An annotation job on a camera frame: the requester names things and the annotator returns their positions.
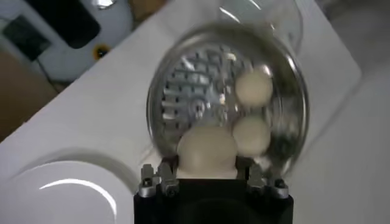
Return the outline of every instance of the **metal screw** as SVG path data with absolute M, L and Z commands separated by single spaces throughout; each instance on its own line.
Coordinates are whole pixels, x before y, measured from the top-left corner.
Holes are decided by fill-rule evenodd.
M 253 164 L 249 168 L 249 179 L 247 181 L 248 186 L 252 192 L 261 195 L 264 192 L 266 183 L 263 180 L 263 174 L 261 167 L 257 164 Z
M 151 178 L 145 178 L 143 181 L 142 181 L 142 185 L 144 187 L 150 187 L 153 185 L 153 180 Z
M 282 179 L 275 180 L 275 187 L 277 188 L 286 188 L 286 184 Z
M 170 187 L 167 188 L 167 190 L 166 190 L 166 196 L 167 197 L 172 198 L 173 196 L 175 196 L 175 194 L 176 194 L 175 189 L 170 188 Z

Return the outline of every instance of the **stainless steel bowl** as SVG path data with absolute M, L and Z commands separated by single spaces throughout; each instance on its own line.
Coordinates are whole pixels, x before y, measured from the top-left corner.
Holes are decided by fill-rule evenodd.
M 273 81 L 272 99 L 262 108 L 245 108 L 235 96 L 235 80 L 251 69 L 263 69 Z M 259 156 L 271 163 L 271 175 L 284 175 L 300 155 L 308 113 L 305 82 L 284 45 L 234 24 L 201 27 L 182 38 L 161 61 L 147 98 L 149 133 L 167 157 L 194 125 L 232 128 L 243 116 L 261 116 L 272 139 Z

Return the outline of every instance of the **dough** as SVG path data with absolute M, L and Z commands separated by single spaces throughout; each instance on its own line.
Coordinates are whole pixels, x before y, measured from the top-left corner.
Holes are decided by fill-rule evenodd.
M 235 170 L 236 142 L 223 127 L 193 127 L 181 138 L 177 153 L 181 172 L 216 177 Z
M 235 168 L 219 173 L 187 173 L 181 169 L 177 169 L 176 178 L 178 179 L 235 179 L 237 170 Z
M 271 141 L 271 132 L 260 117 L 247 116 L 234 126 L 233 137 L 237 143 L 238 154 L 253 157 L 267 150 Z
M 272 96 L 272 80 L 262 70 L 245 73 L 236 80 L 236 95 L 246 107 L 262 107 Z

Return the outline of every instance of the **white plate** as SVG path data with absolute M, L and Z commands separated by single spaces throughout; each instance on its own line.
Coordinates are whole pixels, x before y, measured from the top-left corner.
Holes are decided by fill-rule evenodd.
M 18 175 L 0 189 L 0 223 L 133 223 L 133 195 L 99 166 L 50 163 Z

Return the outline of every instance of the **dough ball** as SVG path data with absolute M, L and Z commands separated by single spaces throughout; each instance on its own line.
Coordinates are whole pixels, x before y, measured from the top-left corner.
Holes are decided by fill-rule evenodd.
M 235 86 L 238 100 L 246 107 L 262 107 L 272 96 L 272 80 L 260 69 L 238 77 Z
M 253 157 L 267 150 L 271 132 L 260 117 L 248 116 L 240 119 L 234 126 L 233 137 L 237 143 L 238 154 Z
M 176 171 L 178 179 L 235 179 L 236 177 L 237 170 L 235 168 L 219 173 L 187 173 L 181 169 Z
M 193 127 L 181 138 L 179 170 L 194 176 L 216 176 L 235 169 L 236 142 L 223 127 Z

